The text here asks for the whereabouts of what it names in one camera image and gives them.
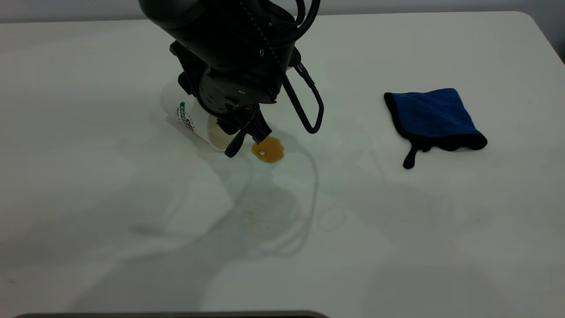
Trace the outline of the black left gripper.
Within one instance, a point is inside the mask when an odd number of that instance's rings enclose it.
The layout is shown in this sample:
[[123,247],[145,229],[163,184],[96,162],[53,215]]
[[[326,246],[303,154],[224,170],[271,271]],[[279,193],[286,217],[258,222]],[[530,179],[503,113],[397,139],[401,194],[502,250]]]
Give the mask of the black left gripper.
[[[228,113],[227,107],[235,109],[254,104],[273,104],[280,93],[281,75],[284,71],[271,58],[240,71],[220,71],[194,57],[200,74],[196,77],[194,96],[200,106],[212,115]],[[233,158],[243,145],[246,135],[256,144],[262,143],[272,132],[259,106],[253,107],[252,117],[243,123],[241,117],[230,121],[239,128],[224,154]]]

